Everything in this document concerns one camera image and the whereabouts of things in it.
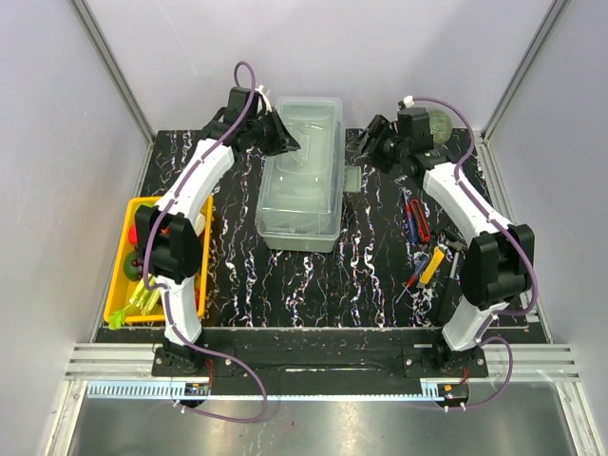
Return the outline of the translucent green tool box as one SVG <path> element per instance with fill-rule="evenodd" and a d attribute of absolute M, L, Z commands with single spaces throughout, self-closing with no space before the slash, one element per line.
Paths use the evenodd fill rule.
<path fill-rule="evenodd" d="M 270 249 L 329 253 L 341 233 L 343 196 L 361 189 L 361 168 L 346 165 L 343 103 L 282 97 L 276 108 L 300 148 L 265 159 L 257 233 Z"/>

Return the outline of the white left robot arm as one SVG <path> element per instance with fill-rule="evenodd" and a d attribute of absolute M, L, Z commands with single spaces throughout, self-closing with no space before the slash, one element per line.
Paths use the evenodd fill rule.
<path fill-rule="evenodd" d="M 263 87 L 235 86 L 227 105 L 199 133 L 193 156 L 174 184 L 154 206 L 136 211 L 144 284 L 160 292 L 165 317 L 161 357 L 183 374 L 202 371 L 208 356 L 195 296 L 203 257 L 195 230 L 200 210 L 237 153 L 257 149 L 277 156 L 298 147 Z"/>

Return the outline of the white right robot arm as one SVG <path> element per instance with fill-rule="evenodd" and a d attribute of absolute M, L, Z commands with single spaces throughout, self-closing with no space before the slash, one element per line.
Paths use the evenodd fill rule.
<path fill-rule="evenodd" d="M 538 291 L 533 259 L 535 235 L 526 224 L 502 216 L 467 179 L 465 157 L 440 148 L 431 131 L 429 97 L 399 102 L 395 120 L 377 114 L 359 138 L 358 149 L 376 168 L 399 166 L 446 212 L 467 245 L 460 275 L 462 296 L 424 361 L 451 376 L 473 359 L 490 324 L 515 315 L 510 303 Z"/>

